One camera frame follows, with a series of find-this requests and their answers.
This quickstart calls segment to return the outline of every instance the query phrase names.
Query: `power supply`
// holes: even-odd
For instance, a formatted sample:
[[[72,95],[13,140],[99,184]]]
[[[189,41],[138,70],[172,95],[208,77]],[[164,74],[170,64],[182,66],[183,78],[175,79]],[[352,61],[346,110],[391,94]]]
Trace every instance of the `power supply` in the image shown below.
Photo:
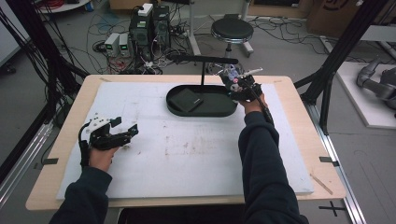
[[[132,55],[132,45],[131,41],[129,40],[128,34],[120,34],[120,55],[121,57],[131,57]]]
[[[152,61],[151,49],[155,49],[153,43],[154,24],[152,22],[152,11],[148,16],[133,15],[129,26],[129,33],[137,49],[135,54],[142,56],[147,61]]]
[[[155,7],[152,18],[154,20],[154,32],[157,45],[161,49],[171,47],[171,39],[169,37],[169,6]]]
[[[120,53],[120,34],[111,34],[105,42],[105,47],[109,57],[117,57]]]

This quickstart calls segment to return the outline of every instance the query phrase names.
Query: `white paper sheet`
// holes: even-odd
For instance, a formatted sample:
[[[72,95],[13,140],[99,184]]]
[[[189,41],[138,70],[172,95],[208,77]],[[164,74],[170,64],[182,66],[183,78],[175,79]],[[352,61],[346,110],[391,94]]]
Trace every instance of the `white paper sheet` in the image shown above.
[[[122,117],[112,133],[138,124],[127,149],[119,149],[110,170],[109,198],[243,195],[237,141],[245,127],[244,108],[226,118],[183,118],[168,111],[166,93],[180,83],[103,83],[86,118],[95,113]],[[274,85],[262,85],[280,133],[280,152],[296,193],[313,192]],[[84,133],[82,139],[89,139]],[[57,199],[81,173],[78,143],[73,148]]]

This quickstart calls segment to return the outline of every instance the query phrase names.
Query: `dark sleeve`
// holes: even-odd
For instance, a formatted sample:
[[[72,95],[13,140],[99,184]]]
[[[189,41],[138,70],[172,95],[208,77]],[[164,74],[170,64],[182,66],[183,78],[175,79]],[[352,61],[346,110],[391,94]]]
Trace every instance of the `dark sleeve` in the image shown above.
[[[239,136],[245,223],[303,223],[279,154],[279,134],[261,112],[245,116]]]
[[[64,202],[49,223],[104,223],[111,179],[102,170],[85,167],[79,180],[67,187]]]

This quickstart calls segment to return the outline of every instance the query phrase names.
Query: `chair leg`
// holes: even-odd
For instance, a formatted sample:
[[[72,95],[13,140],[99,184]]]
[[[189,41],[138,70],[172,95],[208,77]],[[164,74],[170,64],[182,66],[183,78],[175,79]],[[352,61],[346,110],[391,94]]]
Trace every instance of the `chair leg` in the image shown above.
[[[225,50],[224,58],[231,58],[231,44],[227,44],[227,49]]]

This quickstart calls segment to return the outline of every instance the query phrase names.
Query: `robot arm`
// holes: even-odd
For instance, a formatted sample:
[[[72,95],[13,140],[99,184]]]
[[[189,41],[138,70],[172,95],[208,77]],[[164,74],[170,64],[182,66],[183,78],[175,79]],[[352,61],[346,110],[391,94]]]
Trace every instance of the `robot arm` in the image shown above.
[[[385,101],[390,108],[396,109],[396,68],[385,70],[379,83],[371,80],[371,76],[375,73],[380,62],[381,60],[376,58],[363,67],[358,74],[356,83],[375,93],[376,97]]]
[[[380,63],[381,60],[379,58],[376,58],[372,60],[367,66],[363,67],[358,74],[356,83],[358,84],[358,86],[375,93],[376,97],[378,97],[379,99],[388,100],[389,97],[394,94],[395,88],[390,86],[389,84],[377,83],[370,79],[370,77],[375,73],[376,67]]]

